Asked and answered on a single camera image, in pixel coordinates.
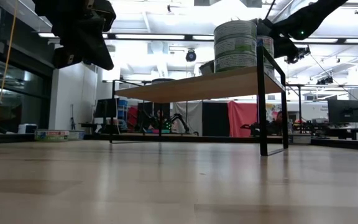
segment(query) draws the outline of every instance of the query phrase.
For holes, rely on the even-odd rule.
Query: black cable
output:
[[[318,64],[318,66],[320,66],[320,68],[328,75],[328,76],[330,76],[329,75],[329,73],[320,65],[320,63],[318,63],[318,61],[313,57],[313,55],[310,55],[311,56],[311,58],[313,58],[313,60]],[[336,83],[336,84],[338,84],[343,90],[345,90],[345,92],[347,93],[347,94],[349,94],[349,95],[351,95],[353,98],[355,98],[356,100],[358,100],[358,98],[357,97],[355,97],[352,93],[350,93],[347,89],[345,89],[341,84],[339,84],[335,79],[334,79],[334,77],[332,77],[332,76],[330,76],[331,78],[333,78],[333,81]]]
[[[265,19],[267,19],[267,17],[269,16],[270,11],[272,10],[272,8],[273,8],[275,2],[276,2],[276,0],[273,0],[272,4],[270,5],[270,8],[269,8],[268,11],[267,11],[267,14],[266,14]]]

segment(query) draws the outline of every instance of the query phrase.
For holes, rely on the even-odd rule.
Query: ceiling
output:
[[[110,0],[117,14],[111,32],[113,33],[152,33],[152,34],[203,34],[211,35],[216,26],[231,19],[253,19],[265,17],[269,3],[264,0],[262,8],[247,8],[239,0],[221,0],[212,6],[195,6],[198,0],[155,0],[155,1],[122,1]],[[277,22],[291,13],[316,0],[276,0],[269,19]],[[34,3],[32,0],[20,0],[22,12],[19,19],[39,32],[50,32],[50,24],[46,19],[34,19]],[[12,11],[15,0],[0,0],[0,4]],[[313,37],[358,37],[358,14],[356,7],[340,7],[321,24]],[[197,66],[213,59],[213,43],[211,42],[165,42],[167,46],[181,46],[195,49],[197,61],[186,62],[184,52],[154,55],[150,53],[150,42],[107,40],[108,45],[115,46],[112,53],[114,63],[121,68],[126,77],[151,74],[163,67],[168,71],[193,73]],[[311,45],[311,54],[325,69],[333,69],[334,77],[346,76],[347,70],[358,63],[358,46],[351,45]],[[311,77],[318,78],[323,69],[311,56],[293,65],[287,65],[284,58],[277,62],[292,83],[312,82]]]

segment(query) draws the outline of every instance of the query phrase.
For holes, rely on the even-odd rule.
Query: black curtain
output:
[[[230,136],[227,103],[203,103],[203,136]]]

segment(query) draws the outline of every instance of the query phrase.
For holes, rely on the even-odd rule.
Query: pink curtain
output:
[[[253,124],[257,121],[256,104],[230,101],[227,105],[229,110],[230,137],[249,137],[250,130],[241,129],[240,127],[244,124]]]

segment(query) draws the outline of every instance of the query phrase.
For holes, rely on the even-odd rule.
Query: cable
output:
[[[2,101],[2,96],[4,93],[4,85],[5,85],[5,78],[6,78],[6,73],[7,73],[7,68],[9,65],[9,57],[11,56],[11,49],[12,49],[12,41],[13,41],[13,33],[15,30],[15,25],[16,25],[16,15],[17,15],[17,5],[18,5],[19,0],[16,0],[15,3],[15,10],[13,13],[13,22],[12,22],[12,29],[11,29],[11,38],[9,39],[9,46],[7,48],[7,55],[6,55],[6,63],[5,63],[5,71],[4,71],[4,76],[2,78],[2,85],[1,85],[1,92],[0,92],[0,101]]]
[[[329,75],[329,73],[320,65],[320,63],[318,63],[318,61],[313,57],[313,55],[310,55],[311,56],[311,58],[313,58],[313,60],[318,64],[318,66],[328,75],[328,76],[330,76]],[[330,76],[331,78],[333,78],[333,81],[336,83],[336,84],[338,84],[343,90],[345,90],[345,92],[347,93],[347,94],[349,94],[349,95],[351,95],[353,98],[355,98],[356,100],[358,100],[358,98],[357,97],[355,97],[352,93],[350,93],[350,91],[348,91],[347,89],[345,89],[341,84],[339,84],[339,82],[337,82],[335,79],[334,79],[334,77],[332,77],[332,76]]]
[[[276,0],[274,0],[274,1],[272,2],[272,4],[270,5],[270,8],[269,8],[268,11],[267,11],[267,14],[266,14],[265,19],[267,19],[267,17],[269,16],[270,11],[272,10],[272,8],[273,8],[275,2],[276,2]]]

